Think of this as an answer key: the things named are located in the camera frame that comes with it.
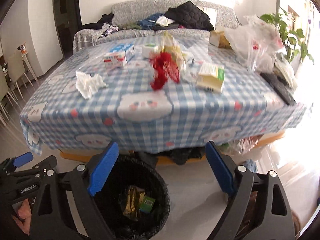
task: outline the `finger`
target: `finger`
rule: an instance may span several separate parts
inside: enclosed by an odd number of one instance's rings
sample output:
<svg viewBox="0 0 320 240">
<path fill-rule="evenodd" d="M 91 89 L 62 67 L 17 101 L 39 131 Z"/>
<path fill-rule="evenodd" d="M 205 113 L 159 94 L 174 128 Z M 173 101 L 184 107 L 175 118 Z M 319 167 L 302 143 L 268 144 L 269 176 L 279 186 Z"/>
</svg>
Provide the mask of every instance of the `finger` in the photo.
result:
<svg viewBox="0 0 320 240">
<path fill-rule="evenodd" d="M 16 222 L 16 224 L 18 225 L 18 227 L 23 230 L 23 223 L 18 219 L 16 218 L 15 216 L 12 216 L 13 220 Z"/>
<path fill-rule="evenodd" d="M 31 217 L 28 217 L 24 220 L 23 223 L 23 232 L 27 234 L 28 236 L 30 235 L 30 224 L 31 224 Z"/>
<path fill-rule="evenodd" d="M 22 205 L 18 210 L 18 215 L 22 219 L 26 219 L 27 217 L 31 216 L 31 209 L 30 209 L 30 205 L 29 205 L 29 200 L 28 199 L 25 199 L 22 202 Z"/>
</svg>

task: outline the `potted plant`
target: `potted plant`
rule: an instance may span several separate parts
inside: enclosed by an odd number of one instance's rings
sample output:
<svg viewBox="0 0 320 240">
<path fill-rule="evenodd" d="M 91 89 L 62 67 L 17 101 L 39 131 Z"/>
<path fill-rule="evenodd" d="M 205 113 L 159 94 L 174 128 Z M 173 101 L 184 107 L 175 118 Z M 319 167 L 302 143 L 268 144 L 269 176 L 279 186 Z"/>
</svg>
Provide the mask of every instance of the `potted plant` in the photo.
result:
<svg viewBox="0 0 320 240">
<path fill-rule="evenodd" d="M 283 20 L 284 16 L 288 16 L 288 13 L 283 9 L 282 11 L 284 12 L 284 14 L 264 14 L 260 17 L 260 19 L 265 21 L 266 23 L 275 25 L 278 29 L 280 37 L 282 39 L 282 44 L 284 45 L 287 51 L 287 55 L 285 56 L 285 58 L 289 63 L 291 63 L 294 57 L 297 56 L 300 52 L 301 62 L 303 62 L 305 57 L 308 56 L 309 59 L 312 61 L 312 64 L 314 65 L 315 60 L 309 54 L 306 43 L 304 41 L 300 41 L 301 38 L 305 37 L 302 29 L 298 29 L 297 31 L 288 30 L 289 28 L 286 22 Z"/>
</svg>

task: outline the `blue checkered tablecloth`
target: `blue checkered tablecloth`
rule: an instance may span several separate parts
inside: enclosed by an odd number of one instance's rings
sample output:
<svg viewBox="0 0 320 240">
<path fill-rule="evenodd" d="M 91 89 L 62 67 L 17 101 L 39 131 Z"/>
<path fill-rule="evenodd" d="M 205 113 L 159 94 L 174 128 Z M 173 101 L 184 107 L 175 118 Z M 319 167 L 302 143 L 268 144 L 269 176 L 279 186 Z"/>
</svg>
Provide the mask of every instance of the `blue checkered tablecloth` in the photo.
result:
<svg viewBox="0 0 320 240">
<path fill-rule="evenodd" d="M 55 149 L 103 149 L 116 141 L 122 150 L 158 153 L 173 148 L 220 144 L 233 139 L 296 127 L 306 106 L 287 106 L 257 74 L 240 66 L 232 50 L 207 40 L 177 39 L 194 54 L 197 68 L 211 60 L 225 66 L 221 95 L 181 81 L 162 90 L 150 87 L 153 70 L 141 46 L 158 36 L 119 40 L 82 49 L 59 66 L 38 88 L 20 114 L 31 151 L 45 143 Z M 109 73 L 102 57 L 116 44 L 134 43 L 127 69 Z M 99 73 L 107 88 L 85 100 L 76 90 L 76 71 Z"/>
</svg>

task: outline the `trash can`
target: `trash can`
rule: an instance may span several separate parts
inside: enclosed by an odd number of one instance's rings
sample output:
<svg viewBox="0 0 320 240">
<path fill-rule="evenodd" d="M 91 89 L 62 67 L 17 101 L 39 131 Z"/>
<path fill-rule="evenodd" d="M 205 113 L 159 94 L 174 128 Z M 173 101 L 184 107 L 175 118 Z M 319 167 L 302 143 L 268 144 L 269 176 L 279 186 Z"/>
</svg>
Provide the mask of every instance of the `trash can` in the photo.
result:
<svg viewBox="0 0 320 240">
<path fill-rule="evenodd" d="M 148 197 L 156 200 L 151 212 L 142 213 L 138 221 L 123 215 L 120 204 L 130 186 L 144 189 Z M 169 193 L 162 177 L 148 164 L 124 155 L 119 155 L 94 200 L 116 239 L 150 239 L 163 228 L 170 212 Z"/>
</svg>

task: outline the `blue gripper pad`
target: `blue gripper pad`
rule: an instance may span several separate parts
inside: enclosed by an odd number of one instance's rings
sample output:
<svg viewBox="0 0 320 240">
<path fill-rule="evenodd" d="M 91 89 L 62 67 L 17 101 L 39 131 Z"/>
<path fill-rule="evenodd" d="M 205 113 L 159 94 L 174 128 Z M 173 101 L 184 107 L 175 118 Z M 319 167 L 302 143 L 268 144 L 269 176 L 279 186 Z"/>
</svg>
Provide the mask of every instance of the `blue gripper pad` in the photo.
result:
<svg viewBox="0 0 320 240">
<path fill-rule="evenodd" d="M 104 153 L 104 156 L 90 175 L 88 192 L 92 197 L 102 190 L 103 185 L 107 181 L 107 178 L 118 159 L 118 156 L 119 146 L 114 142 Z"/>
<path fill-rule="evenodd" d="M 221 190 L 232 196 L 236 192 L 233 185 L 233 176 L 211 142 L 205 145 L 205 154 Z"/>
<path fill-rule="evenodd" d="M 13 166 L 19 168 L 33 160 L 33 155 L 31 152 L 27 152 L 19 157 L 16 157 L 13 161 Z"/>
</svg>

